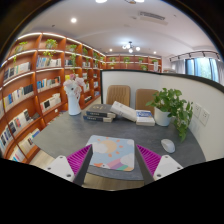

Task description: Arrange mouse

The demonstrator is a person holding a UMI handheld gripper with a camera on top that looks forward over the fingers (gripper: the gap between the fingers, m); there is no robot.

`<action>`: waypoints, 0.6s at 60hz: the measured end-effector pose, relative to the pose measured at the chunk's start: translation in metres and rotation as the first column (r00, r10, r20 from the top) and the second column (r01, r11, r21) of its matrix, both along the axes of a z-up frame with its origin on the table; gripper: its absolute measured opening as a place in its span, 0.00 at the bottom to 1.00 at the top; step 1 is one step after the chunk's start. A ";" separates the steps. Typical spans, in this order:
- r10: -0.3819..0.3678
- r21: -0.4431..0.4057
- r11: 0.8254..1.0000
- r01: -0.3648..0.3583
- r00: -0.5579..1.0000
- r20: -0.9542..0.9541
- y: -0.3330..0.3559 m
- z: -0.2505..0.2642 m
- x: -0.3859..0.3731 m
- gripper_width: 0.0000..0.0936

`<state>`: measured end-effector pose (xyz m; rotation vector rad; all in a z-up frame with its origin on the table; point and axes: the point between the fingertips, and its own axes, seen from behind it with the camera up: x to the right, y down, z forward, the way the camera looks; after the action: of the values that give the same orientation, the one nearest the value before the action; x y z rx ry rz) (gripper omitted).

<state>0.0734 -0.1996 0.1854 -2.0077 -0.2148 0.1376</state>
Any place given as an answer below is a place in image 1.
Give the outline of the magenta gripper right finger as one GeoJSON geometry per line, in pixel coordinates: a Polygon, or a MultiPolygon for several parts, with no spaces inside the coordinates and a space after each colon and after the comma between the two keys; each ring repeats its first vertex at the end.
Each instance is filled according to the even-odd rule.
{"type": "Polygon", "coordinates": [[[145,185],[182,169],[171,156],[160,156],[141,145],[136,145],[136,157],[145,185]]]}

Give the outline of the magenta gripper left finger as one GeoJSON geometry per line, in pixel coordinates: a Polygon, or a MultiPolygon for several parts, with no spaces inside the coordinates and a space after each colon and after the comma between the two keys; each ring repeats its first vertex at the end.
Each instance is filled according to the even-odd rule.
{"type": "Polygon", "coordinates": [[[92,145],[87,145],[69,156],[59,155],[45,170],[81,186],[84,182],[92,155],[92,145]]]}

